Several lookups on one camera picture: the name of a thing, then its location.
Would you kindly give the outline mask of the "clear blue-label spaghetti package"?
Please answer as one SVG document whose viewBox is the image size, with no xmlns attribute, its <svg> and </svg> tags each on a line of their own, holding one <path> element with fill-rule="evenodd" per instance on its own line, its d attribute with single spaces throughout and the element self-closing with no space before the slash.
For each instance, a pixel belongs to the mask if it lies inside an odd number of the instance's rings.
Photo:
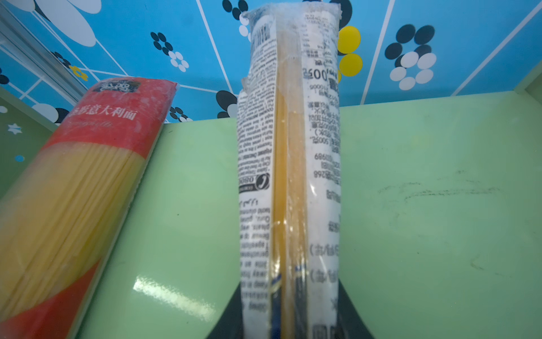
<svg viewBox="0 0 542 339">
<path fill-rule="evenodd" d="M 337 2 L 249 11 L 238 98 L 242 336 L 333 338 L 341 159 Z"/>
</svg>

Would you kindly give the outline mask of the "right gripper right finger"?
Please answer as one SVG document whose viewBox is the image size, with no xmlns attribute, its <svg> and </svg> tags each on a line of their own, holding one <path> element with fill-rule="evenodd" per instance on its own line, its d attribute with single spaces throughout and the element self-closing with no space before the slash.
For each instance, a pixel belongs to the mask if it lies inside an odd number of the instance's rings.
<svg viewBox="0 0 542 339">
<path fill-rule="evenodd" d="M 374 339 L 342 282 L 339 282 L 336 339 Z"/>
</svg>

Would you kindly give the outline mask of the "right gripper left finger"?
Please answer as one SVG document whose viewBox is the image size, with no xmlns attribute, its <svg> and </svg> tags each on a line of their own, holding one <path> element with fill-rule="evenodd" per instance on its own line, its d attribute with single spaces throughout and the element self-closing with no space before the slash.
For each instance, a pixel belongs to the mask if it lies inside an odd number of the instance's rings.
<svg viewBox="0 0 542 339">
<path fill-rule="evenodd" d="M 241 284 L 238 284 L 207 339 L 242 339 L 244 337 L 242 311 Z"/>
</svg>

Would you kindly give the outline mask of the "red spaghetti package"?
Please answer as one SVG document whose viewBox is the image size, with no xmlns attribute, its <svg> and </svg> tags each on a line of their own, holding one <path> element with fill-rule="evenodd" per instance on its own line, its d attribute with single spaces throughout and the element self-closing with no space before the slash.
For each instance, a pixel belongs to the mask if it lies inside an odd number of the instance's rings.
<svg viewBox="0 0 542 339">
<path fill-rule="evenodd" d="M 1 199 L 1 337 L 75 336 L 177 89 L 95 84 Z"/>
</svg>

